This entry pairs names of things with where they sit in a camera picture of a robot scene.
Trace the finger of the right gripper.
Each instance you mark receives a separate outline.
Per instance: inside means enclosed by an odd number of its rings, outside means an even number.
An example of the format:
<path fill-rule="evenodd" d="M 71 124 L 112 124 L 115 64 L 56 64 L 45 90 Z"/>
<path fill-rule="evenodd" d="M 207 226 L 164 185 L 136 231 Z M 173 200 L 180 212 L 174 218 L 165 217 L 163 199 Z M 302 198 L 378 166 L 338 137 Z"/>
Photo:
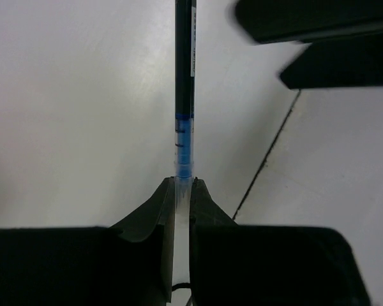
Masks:
<path fill-rule="evenodd" d="M 237 24 L 259 44 L 383 32 L 383 1 L 237 1 Z"/>
<path fill-rule="evenodd" d="M 313 43 L 279 77 L 289 89 L 383 87 L 383 34 Z"/>

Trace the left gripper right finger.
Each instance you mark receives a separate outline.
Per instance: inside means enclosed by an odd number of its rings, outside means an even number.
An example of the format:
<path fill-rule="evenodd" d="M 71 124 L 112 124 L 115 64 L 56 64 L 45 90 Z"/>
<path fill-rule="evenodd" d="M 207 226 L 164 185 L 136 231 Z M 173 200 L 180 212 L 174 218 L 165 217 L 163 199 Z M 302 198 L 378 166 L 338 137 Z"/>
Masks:
<path fill-rule="evenodd" d="M 194 305 L 369 305 L 345 237 L 331 228 L 239 225 L 195 179 L 190 200 Z"/>

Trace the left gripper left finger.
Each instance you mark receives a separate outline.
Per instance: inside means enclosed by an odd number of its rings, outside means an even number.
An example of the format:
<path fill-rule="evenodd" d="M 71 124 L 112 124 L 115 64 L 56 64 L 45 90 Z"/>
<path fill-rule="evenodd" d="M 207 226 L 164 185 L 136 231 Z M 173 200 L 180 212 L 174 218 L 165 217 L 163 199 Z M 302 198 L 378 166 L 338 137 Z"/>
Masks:
<path fill-rule="evenodd" d="M 0 229 L 0 305 L 165 305 L 174 180 L 112 226 Z"/>

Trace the blue pen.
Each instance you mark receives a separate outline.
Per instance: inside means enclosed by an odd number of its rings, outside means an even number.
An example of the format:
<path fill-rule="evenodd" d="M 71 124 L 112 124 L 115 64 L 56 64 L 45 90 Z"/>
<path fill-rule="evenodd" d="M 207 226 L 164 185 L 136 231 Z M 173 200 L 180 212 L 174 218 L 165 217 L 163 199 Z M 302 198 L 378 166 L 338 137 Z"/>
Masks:
<path fill-rule="evenodd" d="M 189 221 L 193 176 L 197 2 L 175 2 L 176 217 Z"/>

